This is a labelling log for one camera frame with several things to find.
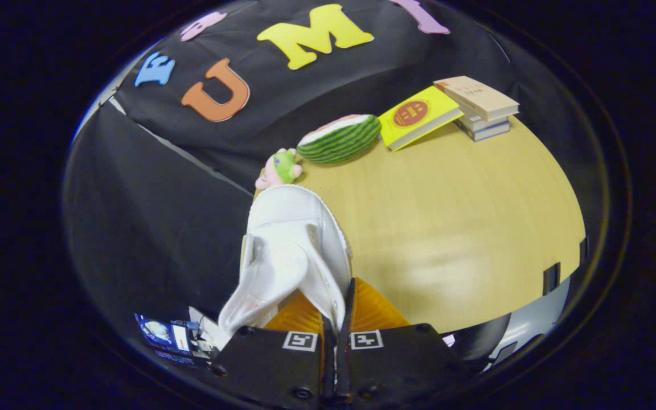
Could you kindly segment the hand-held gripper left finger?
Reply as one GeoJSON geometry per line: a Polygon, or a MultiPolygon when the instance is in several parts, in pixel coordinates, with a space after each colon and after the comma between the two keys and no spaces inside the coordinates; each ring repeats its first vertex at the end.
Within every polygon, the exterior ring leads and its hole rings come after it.
{"type": "Polygon", "coordinates": [[[335,393],[335,335],[297,293],[264,327],[240,327],[210,371],[219,388],[256,407],[320,409],[335,393]]]}

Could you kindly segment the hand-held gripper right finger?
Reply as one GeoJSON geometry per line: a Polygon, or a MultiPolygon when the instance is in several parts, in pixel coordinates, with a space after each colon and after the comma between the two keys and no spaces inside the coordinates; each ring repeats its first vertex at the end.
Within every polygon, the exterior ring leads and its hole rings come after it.
{"type": "Polygon", "coordinates": [[[356,279],[337,337],[338,409],[424,409],[461,392],[472,372],[432,325],[353,331],[356,279]]]}

